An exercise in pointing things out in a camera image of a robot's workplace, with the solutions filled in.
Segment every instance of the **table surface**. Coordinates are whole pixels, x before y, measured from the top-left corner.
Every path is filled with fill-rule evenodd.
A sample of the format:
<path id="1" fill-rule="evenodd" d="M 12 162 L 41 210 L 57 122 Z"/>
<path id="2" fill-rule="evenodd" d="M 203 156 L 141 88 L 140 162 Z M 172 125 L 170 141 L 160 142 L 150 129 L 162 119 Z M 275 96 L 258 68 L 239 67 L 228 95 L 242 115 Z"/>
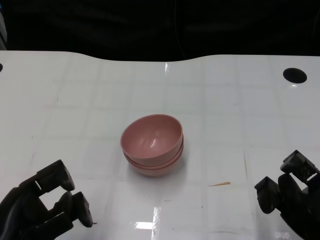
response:
<path id="1" fill-rule="evenodd" d="M 75 221 L 59 240 L 300 239 L 278 210 L 262 213 L 254 185 L 277 181 L 295 149 L 320 167 L 319 57 L 119 62 L 1 51 L 0 63 L 0 199 L 62 159 L 97 224 Z M 286 68 L 307 81 L 288 82 Z M 184 162 L 148 178 L 128 166 L 120 137 L 155 113 L 180 120 Z M 50 209 L 63 192 L 41 199 Z"/>

